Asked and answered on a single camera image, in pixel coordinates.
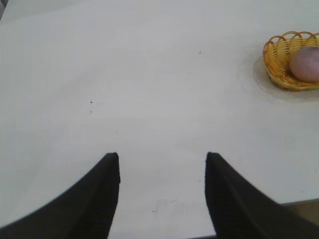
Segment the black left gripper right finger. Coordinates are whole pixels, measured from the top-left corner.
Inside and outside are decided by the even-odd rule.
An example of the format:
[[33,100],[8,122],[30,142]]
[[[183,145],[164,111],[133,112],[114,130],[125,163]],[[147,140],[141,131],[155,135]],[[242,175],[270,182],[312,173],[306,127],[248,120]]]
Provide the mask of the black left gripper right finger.
[[263,194],[218,153],[206,157],[205,198],[219,239],[319,237],[317,225]]

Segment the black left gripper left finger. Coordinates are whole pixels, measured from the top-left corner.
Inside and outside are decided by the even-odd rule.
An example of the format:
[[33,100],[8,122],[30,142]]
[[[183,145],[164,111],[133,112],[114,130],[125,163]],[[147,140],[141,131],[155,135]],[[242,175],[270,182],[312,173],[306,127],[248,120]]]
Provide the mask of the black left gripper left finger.
[[59,197],[0,230],[2,239],[106,239],[119,197],[119,156],[107,153]]

